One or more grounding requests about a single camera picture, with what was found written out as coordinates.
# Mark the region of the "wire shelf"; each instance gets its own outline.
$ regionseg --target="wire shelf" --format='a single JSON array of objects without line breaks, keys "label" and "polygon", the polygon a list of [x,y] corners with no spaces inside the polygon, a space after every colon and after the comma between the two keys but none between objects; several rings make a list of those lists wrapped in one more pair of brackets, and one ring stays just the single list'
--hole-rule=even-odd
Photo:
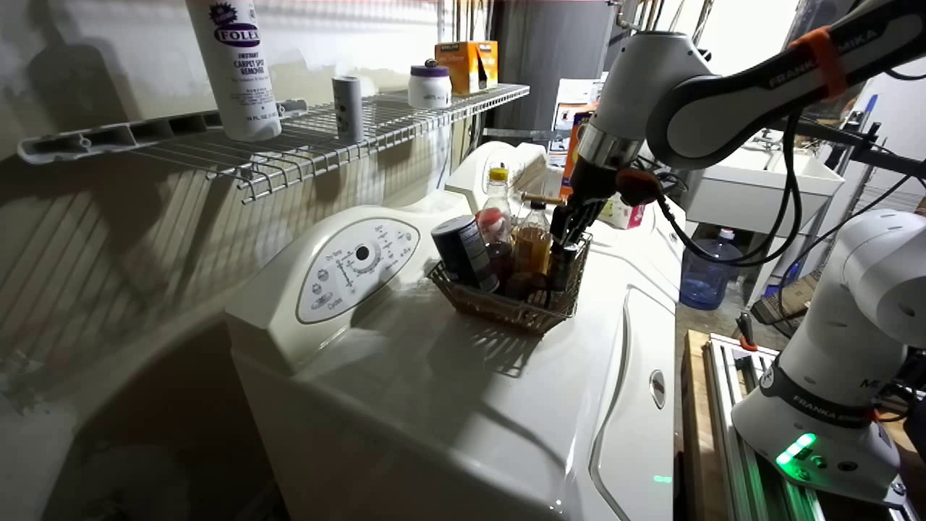
[{"label": "wire shelf", "polygon": [[314,176],[325,176],[366,153],[383,153],[451,123],[476,118],[529,92],[497,85],[457,97],[445,110],[412,110],[406,92],[366,99],[359,143],[340,136],[333,105],[285,101],[285,133],[269,143],[233,143],[218,112],[186,112],[152,123],[120,123],[20,143],[33,166],[79,163],[102,153],[139,153],[179,169],[205,170],[208,180],[236,180],[241,201],[256,204]]}]

